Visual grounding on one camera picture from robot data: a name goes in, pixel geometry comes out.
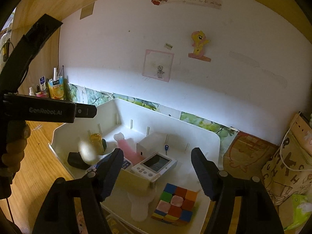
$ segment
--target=white storage bin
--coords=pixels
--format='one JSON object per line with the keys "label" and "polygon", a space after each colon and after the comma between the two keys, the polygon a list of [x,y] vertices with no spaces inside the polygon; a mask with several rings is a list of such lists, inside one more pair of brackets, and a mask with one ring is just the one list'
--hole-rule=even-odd
{"label": "white storage bin", "polygon": [[[134,150],[136,143],[145,136],[151,133],[165,133],[168,134],[168,155],[178,161],[176,168],[169,170],[156,182],[157,194],[154,201],[149,204],[149,215],[144,222],[135,222],[131,218],[131,203],[127,192],[118,187],[114,187],[111,196],[102,203],[103,208],[141,233],[200,233],[210,199],[201,190],[201,185],[191,164],[191,150],[199,147],[206,158],[217,165],[220,147],[219,137],[211,131],[184,121],[121,99],[113,99],[100,105],[97,115],[93,119],[77,118],[73,124],[64,124],[54,131],[50,148],[73,178],[81,178],[85,171],[71,167],[67,163],[68,153],[78,152],[78,139],[80,137],[87,140],[88,130],[92,133],[98,133],[98,124],[100,124],[103,138],[107,142],[106,154],[116,148],[116,142],[113,139],[113,135],[116,133],[122,132]],[[166,183],[200,191],[193,209],[192,220],[183,227],[172,226],[150,218]]]}

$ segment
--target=yellow jar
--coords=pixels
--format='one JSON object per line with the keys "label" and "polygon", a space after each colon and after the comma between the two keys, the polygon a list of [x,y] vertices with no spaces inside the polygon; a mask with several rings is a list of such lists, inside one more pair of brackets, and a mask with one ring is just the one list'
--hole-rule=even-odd
{"label": "yellow jar", "polygon": [[99,155],[104,155],[106,147],[103,147],[102,136],[100,134],[91,134],[90,142],[96,148]]}

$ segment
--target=white cable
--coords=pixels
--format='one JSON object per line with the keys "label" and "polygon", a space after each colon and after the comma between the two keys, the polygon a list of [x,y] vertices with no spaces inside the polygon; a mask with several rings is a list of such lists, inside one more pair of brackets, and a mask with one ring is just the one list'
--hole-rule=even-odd
{"label": "white cable", "polygon": [[312,170],[311,170],[311,169],[307,169],[307,170],[294,170],[294,169],[288,167],[288,166],[285,164],[285,162],[284,162],[284,160],[283,160],[283,157],[282,157],[282,147],[283,147],[283,143],[284,143],[284,141],[285,141],[285,139],[286,139],[286,137],[287,137],[287,134],[288,134],[289,131],[291,130],[292,126],[295,124],[297,118],[292,122],[291,126],[289,127],[288,131],[286,132],[286,134],[285,134],[285,136],[284,136],[284,138],[283,138],[283,140],[282,140],[282,143],[281,143],[281,145],[280,145],[280,159],[282,160],[282,163],[286,166],[286,168],[290,169],[291,171],[294,171],[294,172],[308,172],[308,171],[312,171]]}

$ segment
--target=white wall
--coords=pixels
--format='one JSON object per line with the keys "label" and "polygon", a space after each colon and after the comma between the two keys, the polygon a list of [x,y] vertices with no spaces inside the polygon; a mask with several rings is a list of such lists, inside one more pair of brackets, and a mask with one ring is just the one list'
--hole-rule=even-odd
{"label": "white wall", "polygon": [[[151,0],[98,0],[63,20],[59,64],[69,82],[157,102],[278,144],[311,101],[312,45],[254,0],[222,9]],[[210,63],[188,58],[202,30]],[[169,83],[142,76],[146,49],[174,53]]]}

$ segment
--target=cartoon pony sticker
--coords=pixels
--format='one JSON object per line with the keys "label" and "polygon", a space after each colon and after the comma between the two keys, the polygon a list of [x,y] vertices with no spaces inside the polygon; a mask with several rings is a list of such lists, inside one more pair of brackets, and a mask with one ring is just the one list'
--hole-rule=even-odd
{"label": "cartoon pony sticker", "polygon": [[202,31],[193,32],[191,38],[194,41],[192,45],[192,47],[194,47],[194,52],[188,54],[188,57],[210,62],[211,59],[204,56],[204,45],[210,40],[206,39],[206,35]]}

